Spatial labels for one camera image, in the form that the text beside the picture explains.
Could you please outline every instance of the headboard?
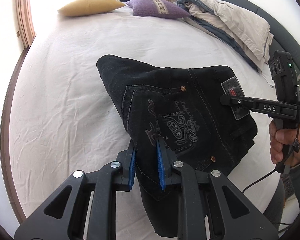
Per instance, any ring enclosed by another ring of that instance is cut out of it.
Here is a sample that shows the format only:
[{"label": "headboard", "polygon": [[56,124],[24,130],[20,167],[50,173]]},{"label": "headboard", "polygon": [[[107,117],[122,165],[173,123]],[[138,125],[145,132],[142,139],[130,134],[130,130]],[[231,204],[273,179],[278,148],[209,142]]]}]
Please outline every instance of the headboard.
[{"label": "headboard", "polygon": [[298,77],[298,83],[300,84],[300,45],[293,38],[293,36],[284,28],[276,19],[274,19],[266,11],[258,7],[257,5],[249,2],[248,0],[223,0],[229,3],[235,4],[249,11],[252,11],[263,19],[265,19],[270,25],[270,32],[274,35],[272,44],[269,47],[270,58],[276,50],[289,52],[292,56],[294,65],[297,66],[296,72]]}]

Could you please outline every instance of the triangular cutout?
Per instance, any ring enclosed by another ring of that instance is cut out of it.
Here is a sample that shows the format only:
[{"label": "triangular cutout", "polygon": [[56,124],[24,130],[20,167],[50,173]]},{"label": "triangular cutout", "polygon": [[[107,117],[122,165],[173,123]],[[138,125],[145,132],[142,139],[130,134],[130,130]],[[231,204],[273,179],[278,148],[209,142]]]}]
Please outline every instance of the triangular cutout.
[{"label": "triangular cutout", "polygon": [[43,213],[56,219],[61,219],[71,190],[71,186],[66,186],[63,191],[61,191],[60,194],[44,209]]},{"label": "triangular cutout", "polygon": [[249,209],[240,201],[239,198],[227,186],[222,187],[226,201],[233,219],[249,214]]}]

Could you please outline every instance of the person's arm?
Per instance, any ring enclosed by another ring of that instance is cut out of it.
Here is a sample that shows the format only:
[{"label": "person's arm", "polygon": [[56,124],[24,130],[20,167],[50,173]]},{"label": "person's arm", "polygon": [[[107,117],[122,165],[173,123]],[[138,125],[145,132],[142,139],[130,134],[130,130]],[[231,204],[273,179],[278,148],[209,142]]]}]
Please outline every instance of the person's arm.
[{"label": "person's arm", "polygon": [[[271,160],[274,164],[282,161],[283,153],[282,146],[283,144],[292,144],[296,134],[297,129],[282,129],[277,130],[274,122],[272,121],[269,125],[269,133],[270,133],[270,154]],[[292,184],[296,193],[296,197],[300,206],[300,150],[298,153],[294,152],[293,156],[288,159],[287,162],[290,162],[291,171],[290,178],[292,180]]]}]

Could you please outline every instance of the red tag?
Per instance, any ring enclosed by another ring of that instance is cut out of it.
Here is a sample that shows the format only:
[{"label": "red tag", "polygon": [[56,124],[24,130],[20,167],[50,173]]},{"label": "red tag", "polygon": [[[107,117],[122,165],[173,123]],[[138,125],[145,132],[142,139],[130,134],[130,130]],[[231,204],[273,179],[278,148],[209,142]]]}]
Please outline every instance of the red tag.
[{"label": "red tag", "polygon": [[236,94],[235,94],[235,92],[234,92],[233,89],[230,90],[230,94],[231,94],[232,96],[236,96]]}]

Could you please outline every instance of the human hand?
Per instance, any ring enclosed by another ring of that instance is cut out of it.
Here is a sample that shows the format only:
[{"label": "human hand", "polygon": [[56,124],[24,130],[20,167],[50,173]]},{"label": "human hand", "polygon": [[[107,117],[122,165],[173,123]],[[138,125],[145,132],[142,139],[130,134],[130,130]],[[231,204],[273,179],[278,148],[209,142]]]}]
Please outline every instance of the human hand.
[{"label": "human hand", "polygon": [[[294,139],[297,135],[297,129],[281,129],[277,130],[274,121],[272,120],[269,124],[269,133],[270,133],[270,154],[271,161],[273,164],[277,164],[282,161],[283,153],[282,146],[283,144],[293,144]],[[286,161],[286,164],[289,164],[291,167],[294,167],[300,163],[300,150],[298,153],[293,152],[293,155]]]}]

